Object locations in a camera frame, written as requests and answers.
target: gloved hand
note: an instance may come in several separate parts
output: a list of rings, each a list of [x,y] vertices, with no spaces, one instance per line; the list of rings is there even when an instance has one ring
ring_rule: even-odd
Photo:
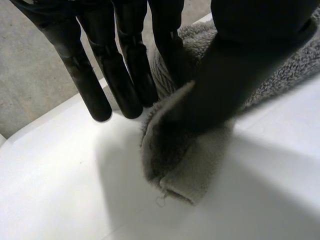
[[[136,118],[143,107],[151,107],[158,100],[141,34],[147,0],[10,1],[53,44],[95,120],[106,121],[112,110],[80,41],[77,19],[123,115]],[[184,1],[149,0],[149,4],[155,42],[171,75],[189,78],[177,34]],[[128,71],[115,42],[115,19]]]

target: gray towel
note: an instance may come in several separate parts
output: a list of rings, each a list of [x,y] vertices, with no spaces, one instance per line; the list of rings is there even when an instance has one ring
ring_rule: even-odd
[[[313,14],[320,23],[320,8]],[[182,27],[179,35],[189,60],[197,69],[201,58],[217,30],[213,23],[197,23]],[[292,55],[243,105],[239,114],[223,126],[200,136],[191,136],[182,129],[162,124],[163,116],[180,102],[194,86],[186,83],[178,91],[170,79],[164,62],[153,46],[149,50],[150,68],[161,101],[154,105],[144,123],[141,141],[142,167],[146,180],[171,196],[196,205],[205,195],[212,178],[219,170],[232,137],[238,115],[252,107],[284,94],[320,70],[319,31],[298,52]]]

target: white surface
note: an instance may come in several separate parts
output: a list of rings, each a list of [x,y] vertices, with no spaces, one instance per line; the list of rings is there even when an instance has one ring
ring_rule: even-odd
[[[100,124],[76,95],[0,147],[0,240],[318,240],[319,92],[316,76],[240,119],[203,201],[163,208],[142,176],[144,117]]]

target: gray concrete wall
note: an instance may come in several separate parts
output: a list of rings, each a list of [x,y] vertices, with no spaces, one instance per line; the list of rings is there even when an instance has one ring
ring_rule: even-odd
[[[185,0],[182,24],[210,12],[210,0]],[[98,79],[103,77],[85,34],[81,40]],[[153,41],[150,9],[143,40]],[[77,93],[53,46],[8,0],[0,1],[0,134],[9,138]]]

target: fleece towel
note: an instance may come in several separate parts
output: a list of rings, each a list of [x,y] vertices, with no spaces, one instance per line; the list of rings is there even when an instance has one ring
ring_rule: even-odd
[[[320,8],[312,17],[319,25]],[[216,33],[212,21],[180,29],[179,35],[194,71]],[[200,136],[191,136],[182,129],[170,129],[162,124],[162,118],[184,98],[194,86],[194,82],[185,83],[176,91],[175,83],[155,46],[149,50],[149,59],[160,102],[153,106],[142,129],[143,172],[146,180],[165,196],[196,205],[220,168],[237,116]],[[239,115],[266,100],[284,94],[319,70],[320,35],[317,31],[304,47],[257,88],[242,106]]]

